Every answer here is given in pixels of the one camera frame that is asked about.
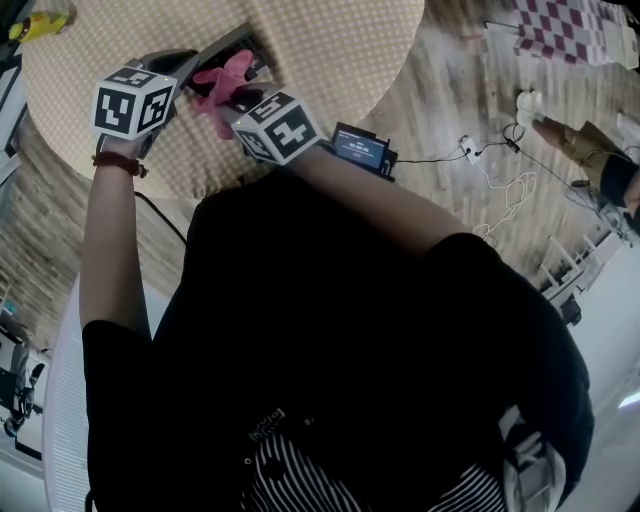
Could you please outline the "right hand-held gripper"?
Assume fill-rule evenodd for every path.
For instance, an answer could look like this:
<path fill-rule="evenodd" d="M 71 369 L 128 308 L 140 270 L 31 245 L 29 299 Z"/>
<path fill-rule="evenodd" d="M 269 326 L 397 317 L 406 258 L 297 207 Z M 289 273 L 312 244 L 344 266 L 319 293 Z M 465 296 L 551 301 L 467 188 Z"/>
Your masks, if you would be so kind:
<path fill-rule="evenodd" d="M 322 138 L 308 105 L 288 86 L 245 84 L 216 112 L 249 156 L 275 165 L 288 164 Z"/>

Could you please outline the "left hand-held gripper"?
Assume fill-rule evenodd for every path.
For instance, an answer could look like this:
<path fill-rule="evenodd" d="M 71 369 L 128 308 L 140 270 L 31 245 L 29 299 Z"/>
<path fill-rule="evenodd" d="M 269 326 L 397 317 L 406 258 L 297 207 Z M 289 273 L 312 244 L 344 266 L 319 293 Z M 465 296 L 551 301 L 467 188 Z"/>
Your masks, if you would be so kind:
<path fill-rule="evenodd" d="M 92 130 L 96 149 L 108 139 L 139 144 L 146 157 L 155 140 L 176 116 L 175 100 L 199 66 L 199 52 L 169 49 L 132 59 L 96 84 Z"/>

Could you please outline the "pink cloth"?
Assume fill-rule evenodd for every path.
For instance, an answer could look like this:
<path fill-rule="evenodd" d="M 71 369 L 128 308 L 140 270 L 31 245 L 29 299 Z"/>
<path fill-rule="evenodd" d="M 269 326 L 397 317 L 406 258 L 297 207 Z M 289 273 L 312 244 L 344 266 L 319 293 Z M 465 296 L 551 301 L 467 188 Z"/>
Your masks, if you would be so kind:
<path fill-rule="evenodd" d="M 245 74 L 252 66 L 253 60 L 253 53 L 243 49 L 232 56 L 223 67 L 204 70 L 192 77 L 192 81 L 197 85 L 213 86 L 206 97 L 198 96 L 193 100 L 193 107 L 197 115 L 207 115 L 211 118 L 217 135 L 223 140 L 231 140 L 234 132 L 230 124 L 221 117 L 218 107 L 230 100 L 232 94 L 247 83 Z"/>

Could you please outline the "person's left forearm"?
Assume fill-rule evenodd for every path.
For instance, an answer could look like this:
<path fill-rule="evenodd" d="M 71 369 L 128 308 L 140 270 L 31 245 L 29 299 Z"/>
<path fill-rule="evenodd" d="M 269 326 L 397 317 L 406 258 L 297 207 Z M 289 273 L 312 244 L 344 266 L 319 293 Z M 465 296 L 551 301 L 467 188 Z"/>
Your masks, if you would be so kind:
<path fill-rule="evenodd" d="M 136 229 L 134 177 L 96 168 L 87 206 L 79 285 L 80 320 L 108 321 L 151 338 Z"/>

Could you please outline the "person's right forearm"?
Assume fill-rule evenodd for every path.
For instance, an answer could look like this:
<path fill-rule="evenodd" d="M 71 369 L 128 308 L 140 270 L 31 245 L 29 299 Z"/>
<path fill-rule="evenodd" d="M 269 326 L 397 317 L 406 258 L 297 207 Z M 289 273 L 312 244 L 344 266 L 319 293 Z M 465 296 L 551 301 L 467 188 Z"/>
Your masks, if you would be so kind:
<path fill-rule="evenodd" d="M 314 146 L 289 168 L 317 191 L 358 214 L 406 251 L 421 256 L 468 228 L 432 201 Z"/>

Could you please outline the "black device with blue screen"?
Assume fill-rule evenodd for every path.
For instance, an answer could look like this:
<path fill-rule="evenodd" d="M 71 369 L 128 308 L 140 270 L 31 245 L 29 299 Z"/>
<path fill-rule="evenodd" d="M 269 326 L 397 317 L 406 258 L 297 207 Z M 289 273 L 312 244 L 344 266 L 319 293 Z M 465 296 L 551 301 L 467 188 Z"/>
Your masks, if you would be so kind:
<path fill-rule="evenodd" d="M 394 183 L 392 171 L 398 154 L 389 148 L 389 144 L 389 140 L 381 140 L 375 133 L 338 122 L 330 150 L 337 157 Z"/>

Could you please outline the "round beige woven table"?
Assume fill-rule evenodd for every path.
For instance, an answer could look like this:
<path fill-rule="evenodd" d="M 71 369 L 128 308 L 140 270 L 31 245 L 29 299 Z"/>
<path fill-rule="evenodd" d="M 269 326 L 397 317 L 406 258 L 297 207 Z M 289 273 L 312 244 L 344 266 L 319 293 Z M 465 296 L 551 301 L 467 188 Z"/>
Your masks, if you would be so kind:
<path fill-rule="evenodd" d="M 274 58 L 269 81 L 289 85 L 325 133 L 357 124 L 401 70 L 424 0 L 37 0 L 73 6 L 73 25 L 25 44 L 30 115 L 49 147 L 91 177 L 96 83 L 129 60 L 165 49 L 203 50 L 249 23 Z"/>

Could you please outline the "yellow toy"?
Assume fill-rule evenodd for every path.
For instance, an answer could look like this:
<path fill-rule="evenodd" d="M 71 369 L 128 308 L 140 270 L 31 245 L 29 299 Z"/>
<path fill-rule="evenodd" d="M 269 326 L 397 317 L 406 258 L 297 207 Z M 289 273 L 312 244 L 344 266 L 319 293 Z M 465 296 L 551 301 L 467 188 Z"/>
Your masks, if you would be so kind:
<path fill-rule="evenodd" d="M 58 35 L 70 27 L 76 17 L 73 4 L 58 10 L 36 10 L 28 15 L 21 15 L 8 29 L 11 42 L 25 44 L 44 36 Z"/>

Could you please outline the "person's black striped clothing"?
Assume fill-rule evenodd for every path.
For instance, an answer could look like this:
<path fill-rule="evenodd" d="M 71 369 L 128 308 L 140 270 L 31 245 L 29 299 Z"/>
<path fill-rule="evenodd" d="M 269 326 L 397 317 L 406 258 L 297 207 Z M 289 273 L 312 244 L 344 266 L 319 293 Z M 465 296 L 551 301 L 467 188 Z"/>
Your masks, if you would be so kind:
<path fill-rule="evenodd" d="M 499 421 L 579 483 L 594 417 L 557 310 L 479 237 L 414 256 L 297 177 L 203 200 L 156 333 L 83 330 L 98 512 L 499 512 Z"/>

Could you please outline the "purple white checkered tablecloth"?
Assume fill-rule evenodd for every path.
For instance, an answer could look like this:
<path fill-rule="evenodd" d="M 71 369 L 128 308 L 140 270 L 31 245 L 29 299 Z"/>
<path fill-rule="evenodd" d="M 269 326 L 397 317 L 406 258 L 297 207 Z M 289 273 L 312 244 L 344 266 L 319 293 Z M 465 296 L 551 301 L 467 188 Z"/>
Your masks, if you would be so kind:
<path fill-rule="evenodd" d="M 605 0 L 511 0 L 518 56 L 599 67 L 640 68 L 640 18 Z"/>

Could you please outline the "white rack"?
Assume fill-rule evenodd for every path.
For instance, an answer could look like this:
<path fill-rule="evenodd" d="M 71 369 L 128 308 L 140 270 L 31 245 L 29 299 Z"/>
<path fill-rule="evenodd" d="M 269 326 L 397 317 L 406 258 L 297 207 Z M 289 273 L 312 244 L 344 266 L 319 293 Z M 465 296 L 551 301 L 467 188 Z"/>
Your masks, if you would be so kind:
<path fill-rule="evenodd" d="M 588 291 L 600 276 L 602 270 L 622 247 L 613 233 L 607 233 L 598 243 L 583 234 L 577 250 L 570 252 L 554 236 L 548 237 L 553 253 L 560 257 L 555 270 L 543 263 L 539 269 L 549 285 L 542 295 L 559 309 L 575 294 Z"/>

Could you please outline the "white ribbed panel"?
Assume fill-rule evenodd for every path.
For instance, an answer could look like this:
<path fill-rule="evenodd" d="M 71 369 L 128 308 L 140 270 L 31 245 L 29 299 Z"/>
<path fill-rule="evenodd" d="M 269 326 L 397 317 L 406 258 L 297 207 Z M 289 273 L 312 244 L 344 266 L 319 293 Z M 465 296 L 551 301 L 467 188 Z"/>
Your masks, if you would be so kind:
<path fill-rule="evenodd" d="M 87 440 L 79 284 L 75 283 L 55 339 L 45 390 L 42 462 L 52 512 L 93 512 L 87 502 Z"/>

